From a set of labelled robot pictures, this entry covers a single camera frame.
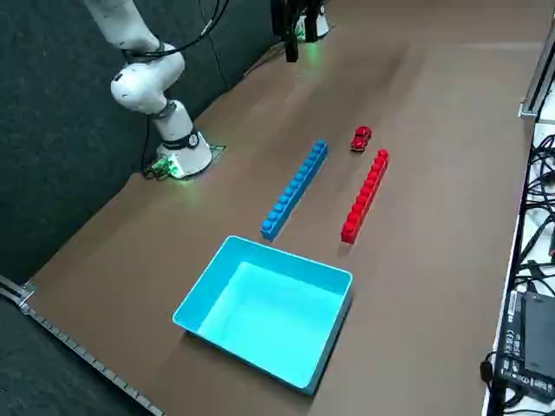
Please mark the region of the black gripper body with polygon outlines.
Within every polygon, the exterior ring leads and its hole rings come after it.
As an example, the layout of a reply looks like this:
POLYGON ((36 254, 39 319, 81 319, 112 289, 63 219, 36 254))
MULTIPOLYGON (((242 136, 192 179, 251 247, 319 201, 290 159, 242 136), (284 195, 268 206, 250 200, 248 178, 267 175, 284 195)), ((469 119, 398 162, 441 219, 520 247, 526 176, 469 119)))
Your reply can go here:
POLYGON ((323 0, 271 0, 272 12, 318 12, 323 5, 323 0))

